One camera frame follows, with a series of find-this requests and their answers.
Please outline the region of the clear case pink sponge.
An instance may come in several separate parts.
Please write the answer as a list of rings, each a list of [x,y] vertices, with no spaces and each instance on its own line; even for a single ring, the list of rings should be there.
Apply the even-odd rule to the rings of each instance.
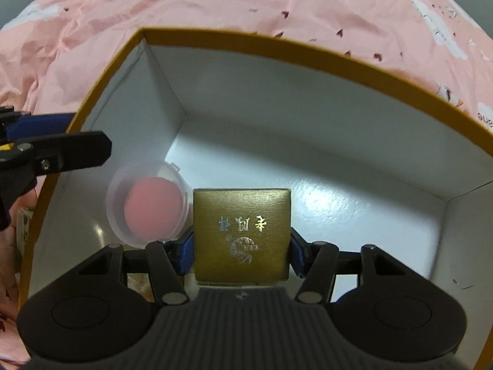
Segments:
[[[109,184],[106,214],[126,245],[143,248],[153,241],[173,241],[191,223],[191,188],[174,164],[130,163]]]

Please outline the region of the gold square jewellery box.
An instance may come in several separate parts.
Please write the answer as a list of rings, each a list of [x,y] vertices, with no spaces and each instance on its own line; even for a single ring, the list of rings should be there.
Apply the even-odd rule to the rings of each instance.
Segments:
[[[269,285],[288,279],[289,189],[195,189],[196,280]]]

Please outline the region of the orange cardboard box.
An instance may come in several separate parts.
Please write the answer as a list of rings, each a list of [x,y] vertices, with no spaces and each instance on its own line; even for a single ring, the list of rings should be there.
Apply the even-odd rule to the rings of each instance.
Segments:
[[[45,180],[22,263],[28,297],[115,241],[104,209],[122,165],[166,159],[194,188],[285,187],[306,238],[371,243],[466,310],[457,352],[492,359],[492,134],[379,68],[286,39],[147,28],[98,67],[62,66],[65,92],[94,71],[70,130],[113,143],[97,169]]]

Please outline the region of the pink printed bed duvet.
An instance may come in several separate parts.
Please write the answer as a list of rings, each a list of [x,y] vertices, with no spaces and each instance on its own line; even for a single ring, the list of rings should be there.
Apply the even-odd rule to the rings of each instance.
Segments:
[[[492,134],[492,40],[454,0],[36,0],[1,30],[1,102],[33,114],[72,112],[62,66],[98,67],[147,28],[286,39],[350,57],[414,84]]]

